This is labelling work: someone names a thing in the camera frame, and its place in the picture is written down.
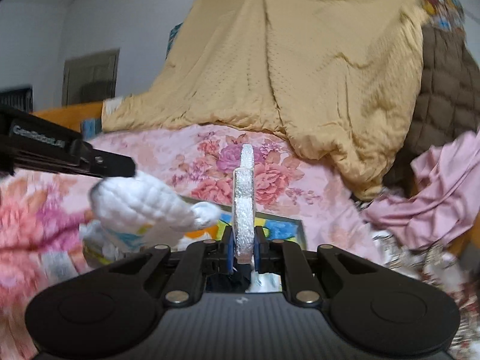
silver bolt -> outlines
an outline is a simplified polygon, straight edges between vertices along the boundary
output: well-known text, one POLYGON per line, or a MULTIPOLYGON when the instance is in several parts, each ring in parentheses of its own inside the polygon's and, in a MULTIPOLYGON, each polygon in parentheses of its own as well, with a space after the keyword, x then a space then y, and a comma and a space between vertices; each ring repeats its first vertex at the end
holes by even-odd
POLYGON ((170 291, 165 295, 165 299, 172 303, 183 303, 190 296, 185 291, 170 291))
POLYGON ((313 303, 320 299, 320 295, 315 291, 300 291, 296 298, 302 303, 313 303))

yellow blanket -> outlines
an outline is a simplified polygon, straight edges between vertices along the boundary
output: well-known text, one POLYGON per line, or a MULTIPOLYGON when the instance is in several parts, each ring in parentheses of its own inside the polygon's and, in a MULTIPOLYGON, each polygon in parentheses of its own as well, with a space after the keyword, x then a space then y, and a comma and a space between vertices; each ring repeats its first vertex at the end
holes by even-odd
POLYGON ((419 92, 421 1, 196 0, 150 90, 103 128, 269 131, 373 197, 419 92))

gray door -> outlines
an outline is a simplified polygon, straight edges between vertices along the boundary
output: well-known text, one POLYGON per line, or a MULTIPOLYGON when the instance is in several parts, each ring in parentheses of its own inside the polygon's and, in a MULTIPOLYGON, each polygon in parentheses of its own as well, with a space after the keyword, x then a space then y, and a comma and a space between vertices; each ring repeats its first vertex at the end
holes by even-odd
POLYGON ((115 97, 118 57, 119 50, 109 50, 65 61, 62 105, 115 97))

white quilted fabric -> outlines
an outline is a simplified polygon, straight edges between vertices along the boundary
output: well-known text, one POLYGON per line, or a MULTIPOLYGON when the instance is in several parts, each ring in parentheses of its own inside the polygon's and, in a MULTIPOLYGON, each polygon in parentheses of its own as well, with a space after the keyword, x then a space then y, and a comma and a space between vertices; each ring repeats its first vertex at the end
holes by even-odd
POLYGON ((92 211, 121 250, 159 243, 167 231, 188 232, 213 226, 217 205, 184 202, 168 185, 143 172, 133 178, 106 178, 90 191, 92 211))

floral bedsheet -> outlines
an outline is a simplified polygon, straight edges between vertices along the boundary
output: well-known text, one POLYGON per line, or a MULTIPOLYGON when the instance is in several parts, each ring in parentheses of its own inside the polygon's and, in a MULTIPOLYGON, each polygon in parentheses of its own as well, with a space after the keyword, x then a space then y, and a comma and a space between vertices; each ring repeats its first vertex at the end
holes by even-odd
MULTIPOLYGON (((190 126, 100 135, 92 144, 128 155, 138 168, 182 195, 230 204, 232 172, 242 145, 253 145, 259 211, 303 220, 307 247, 332 243, 380 262, 368 226, 361 221, 339 174, 327 161, 298 159, 281 139, 226 126, 190 126)), ((58 280, 42 264, 56 252, 79 273, 87 267, 78 237, 92 218, 88 191, 97 179, 20 170, 0 185, 0 358, 29 359, 35 348, 23 323, 28 300, 58 280)), ((178 239, 160 239, 175 245, 178 239)))

